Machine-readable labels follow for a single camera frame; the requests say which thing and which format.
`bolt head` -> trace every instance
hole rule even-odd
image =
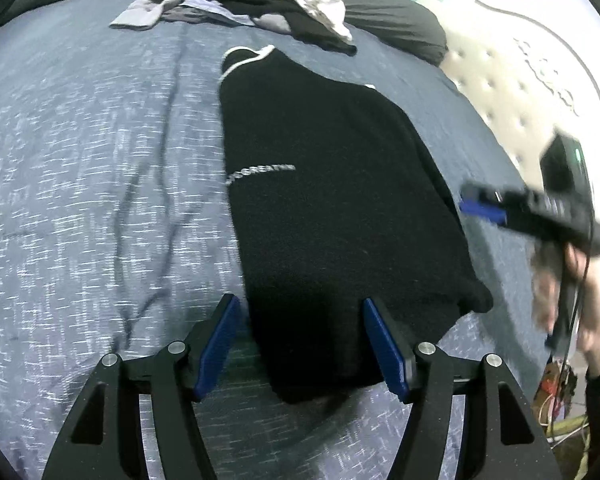
[[[418,345],[418,350],[424,355],[431,355],[436,351],[436,346],[429,342],[423,342]]]
[[[109,366],[113,366],[114,364],[116,364],[118,362],[118,356],[115,354],[106,354],[103,358],[102,358],[102,364],[109,367]]]
[[[502,358],[497,354],[489,354],[487,355],[487,362],[494,368],[497,368],[502,364]]]
[[[181,354],[184,352],[184,349],[187,346],[182,341],[174,341],[169,346],[167,346],[167,350],[170,354]]]

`bed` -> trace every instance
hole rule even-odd
[[[107,28],[103,16],[113,19],[130,1],[63,0],[0,28],[0,448],[31,480],[42,476],[75,396],[112,344],[125,359],[151,354],[205,319],[224,292],[244,296],[216,91],[229,48],[273,44],[323,76],[373,85],[408,114],[456,200],[469,179],[539,185],[536,160],[554,127],[577,134],[586,129],[578,121],[589,120],[600,128],[600,108],[586,115],[580,105],[592,93],[569,84],[560,88],[568,97],[534,75],[528,36],[494,43],[447,17],[439,0],[420,1],[448,37],[440,68],[355,27],[353,57],[250,27]],[[467,71],[460,61],[487,52],[503,65],[483,73],[486,86],[515,75],[526,91],[517,108],[509,94],[498,100],[480,87],[482,78],[474,85],[475,65]],[[542,108],[531,108],[538,100]],[[503,117],[514,127],[500,128]],[[587,161],[600,154],[589,139]],[[589,167],[600,215],[598,164]],[[174,233],[173,219],[184,215]],[[466,358],[496,352],[530,398],[548,354],[530,320],[529,241],[462,222],[494,307],[467,314],[438,344]],[[441,478],[455,473],[462,404],[454,400]],[[141,407],[150,477],[160,479],[150,400]],[[409,412],[384,384],[285,404],[248,332],[196,406],[221,479],[385,478]]]

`wire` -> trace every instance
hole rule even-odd
[[[576,428],[578,428],[582,424],[582,421],[585,418],[587,418],[586,414],[579,415],[579,416],[572,416],[571,418],[565,418],[564,420],[558,420],[555,423],[555,427],[554,427],[555,436],[556,437],[565,436],[570,431],[573,431]]]
[[[549,423],[548,423],[548,422],[540,422],[540,419],[542,418],[542,410],[544,410],[544,406],[545,406],[545,404],[546,404],[546,403],[547,403],[549,400],[551,400],[551,399],[555,399],[555,396],[549,395],[549,396],[548,396],[548,397],[547,397],[547,398],[544,400],[544,402],[542,403],[542,405],[540,406],[540,410],[538,411],[538,424],[540,424],[540,426],[543,426],[543,427],[545,427],[545,426],[548,426],[548,425],[549,425]],[[552,407],[551,407],[551,408],[549,408],[549,409],[547,409],[547,411],[546,411],[546,416],[547,416],[547,419],[548,419],[548,420],[550,420],[550,419],[552,418],[552,412],[553,412],[553,410],[554,410],[554,409],[553,409]]]
[[[587,426],[589,425],[589,417],[587,416]],[[584,422],[582,423],[582,429],[584,430],[585,425]],[[584,431],[580,434],[580,436],[582,437],[582,443],[584,444],[584,452],[587,452],[588,446],[587,446],[587,437],[584,435]]]
[[[582,310],[582,303],[584,302],[584,286],[585,286],[585,282],[587,281],[587,274],[589,273],[589,264],[591,262],[591,248],[593,246],[593,229],[596,223],[596,216],[595,216],[595,212],[593,209],[593,204],[590,204],[590,219],[589,219],[589,247],[587,250],[587,261],[584,265],[584,272],[582,273],[582,279],[580,280],[580,282],[578,283],[578,288],[576,289],[576,300],[574,303],[574,307],[573,307],[573,312],[571,313],[571,320],[569,323],[569,334],[573,334],[573,329],[576,323],[576,316],[578,315],[578,313]],[[556,384],[556,388],[555,388],[555,399],[556,401],[558,401],[560,399],[560,394],[562,394],[563,392],[561,392],[561,386],[562,386],[562,382],[564,380],[564,365],[567,362],[567,358],[569,357],[569,348],[567,348],[564,352],[564,359],[562,360],[562,365],[560,366],[560,375],[558,375],[558,384]],[[554,414],[551,414],[551,424],[550,424],[550,435],[552,438],[555,437],[555,432],[554,432],[554,421],[555,421],[555,417]]]
[[[558,442],[556,442],[555,444],[553,444],[551,446],[551,449],[555,448],[556,446],[560,446],[560,444],[562,444],[565,440],[567,440],[571,435],[575,435],[579,431],[584,430],[588,425],[589,425],[588,422],[583,422],[581,426],[578,426],[575,430],[571,431],[571,433],[567,433],[564,436],[564,438],[560,439]]]

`white headboard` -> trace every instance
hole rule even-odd
[[[542,28],[477,0],[418,3],[432,10],[446,31],[449,52],[440,68],[493,131],[525,182],[542,187],[539,157],[555,130],[579,137],[583,129],[583,102],[573,92],[582,68]]]

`white cloth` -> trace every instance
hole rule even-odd
[[[152,28],[165,10],[179,6],[184,0],[164,0],[160,4],[148,0],[135,0],[115,20],[109,23],[109,27],[134,28],[135,30],[147,30]]]
[[[295,0],[300,7],[314,20],[322,23],[347,43],[353,38],[344,25],[346,12],[343,0]]]

